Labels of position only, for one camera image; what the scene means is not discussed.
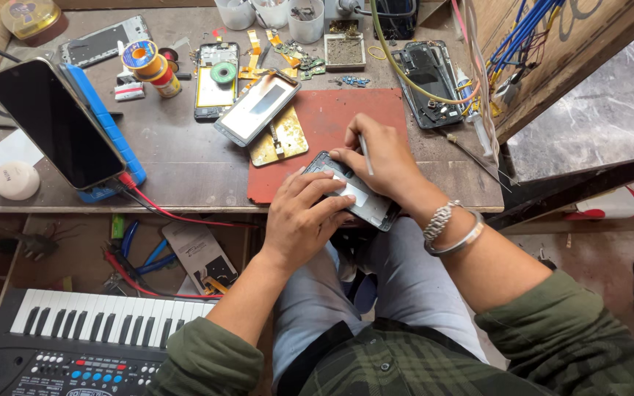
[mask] light blue jeans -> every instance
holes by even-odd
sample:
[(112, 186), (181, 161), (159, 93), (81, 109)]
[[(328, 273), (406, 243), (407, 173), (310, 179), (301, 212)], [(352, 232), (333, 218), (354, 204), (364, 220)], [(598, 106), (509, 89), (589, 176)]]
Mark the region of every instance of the light blue jeans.
[[(376, 317), (439, 330), (488, 363), (462, 296), (442, 262), (424, 249), (417, 223), (400, 218), (359, 257), (378, 275)], [(370, 321), (347, 300), (337, 276), (339, 258), (328, 243), (295, 271), (278, 297), (273, 327), (273, 391), (287, 367), (308, 345), (343, 320), (356, 335)]]

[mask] black piano key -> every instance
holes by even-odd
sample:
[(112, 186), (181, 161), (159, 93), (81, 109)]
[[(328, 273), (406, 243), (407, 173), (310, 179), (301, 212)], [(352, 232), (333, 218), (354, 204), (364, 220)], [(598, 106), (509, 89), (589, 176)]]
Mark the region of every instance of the black piano key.
[(33, 328), (33, 323), (36, 321), (36, 316), (38, 316), (38, 310), (41, 307), (35, 307), (31, 309), (31, 312), (28, 314), (28, 319), (26, 319), (26, 326), (23, 328), (23, 333), (25, 335), (31, 334), (31, 329)]
[(116, 313), (110, 313), (109, 316), (106, 318), (106, 323), (104, 324), (104, 331), (101, 333), (101, 342), (109, 341), (111, 326), (114, 324), (115, 318), (116, 318)]
[(124, 345), (126, 342), (126, 336), (129, 334), (129, 327), (131, 327), (131, 319), (133, 315), (127, 315), (121, 323), (121, 331), (119, 332), (119, 345)]
[(73, 328), (73, 322), (75, 321), (75, 316), (77, 315), (77, 310), (72, 310), (68, 314), (68, 318), (65, 320), (65, 325), (63, 325), (63, 335), (61, 337), (67, 339), (70, 335), (70, 330)]
[(36, 336), (43, 333), (43, 328), (46, 326), (46, 321), (48, 320), (48, 314), (50, 311), (50, 308), (44, 308), (43, 311), (41, 311), (41, 317), (38, 319), (38, 324), (36, 324)]
[(166, 319), (163, 325), (163, 334), (161, 334), (161, 349), (165, 349), (165, 342), (171, 334), (172, 319)]
[(153, 324), (156, 322), (156, 318), (150, 317), (146, 320), (146, 331), (143, 333), (143, 341), (141, 341), (141, 346), (147, 347), (149, 341), (151, 340), (151, 331), (153, 331)]
[(65, 309), (61, 309), (58, 311), (58, 314), (55, 316), (55, 321), (53, 322), (53, 330), (51, 330), (51, 337), (58, 337), (58, 331), (60, 331), (60, 325), (63, 324), (63, 319), (65, 318)]
[(99, 327), (101, 326), (101, 321), (104, 319), (104, 312), (99, 312), (94, 317), (94, 322), (92, 323), (92, 332), (90, 333), (90, 341), (96, 341), (96, 335), (99, 333)]
[(136, 318), (136, 323), (134, 323), (134, 330), (131, 332), (131, 342), (130, 345), (136, 346), (139, 340), (139, 334), (141, 333), (141, 326), (143, 326), (143, 316), (139, 316)]
[(87, 319), (87, 311), (83, 311), (77, 318), (77, 324), (75, 325), (75, 331), (73, 331), (73, 340), (80, 339), (80, 333), (83, 331), (84, 321)]

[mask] silver bracelet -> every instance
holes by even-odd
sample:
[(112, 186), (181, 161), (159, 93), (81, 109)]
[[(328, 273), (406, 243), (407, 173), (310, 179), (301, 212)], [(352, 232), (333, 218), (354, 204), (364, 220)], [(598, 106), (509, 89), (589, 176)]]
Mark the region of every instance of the silver bracelet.
[(469, 212), (476, 217), (476, 224), (473, 226), (471, 231), (465, 237), (463, 237), (462, 240), (458, 241), (456, 244), (454, 244), (454, 246), (442, 250), (435, 249), (434, 247), (432, 247), (431, 243), (427, 243), (427, 241), (425, 241), (425, 250), (427, 251), (427, 253), (429, 253), (431, 256), (439, 257), (444, 256), (445, 254), (458, 252), (459, 250), (462, 250), (463, 248), (471, 245), (473, 241), (475, 241), (476, 238), (481, 235), (481, 232), (483, 231), (483, 226), (485, 226), (485, 221), (483, 220), (483, 216), (481, 216), (481, 213), (477, 211)]
[(462, 207), (459, 201), (448, 201), (446, 205), (441, 208), (437, 208), (435, 215), (432, 216), (432, 220), (427, 224), (422, 234), (425, 235), (425, 243), (431, 245), (434, 240), (440, 236), (445, 230), (447, 221), (452, 217), (452, 208), (454, 206)]

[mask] green tape roll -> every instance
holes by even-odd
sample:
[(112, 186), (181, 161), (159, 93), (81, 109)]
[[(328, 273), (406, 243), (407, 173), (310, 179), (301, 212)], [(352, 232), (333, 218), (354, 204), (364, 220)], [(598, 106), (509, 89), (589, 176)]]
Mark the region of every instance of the green tape roll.
[(209, 70), (209, 76), (217, 83), (231, 83), (236, 77), (236, 66), (231, 62), (219, 62)]

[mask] shirt sleeve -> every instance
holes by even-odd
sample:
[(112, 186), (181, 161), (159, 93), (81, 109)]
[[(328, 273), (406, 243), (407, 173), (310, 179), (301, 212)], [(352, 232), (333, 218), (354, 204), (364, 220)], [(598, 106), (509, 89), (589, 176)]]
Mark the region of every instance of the shirt sleeve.
[(529, 381), (561, 395), (634, 394), (628, 329), (563, 271), (475, 321)]
[(263, 354), (220, 326), (197, 318), (168, 339), (168, 358), (147, 395), (245, 395), (259, 381)]

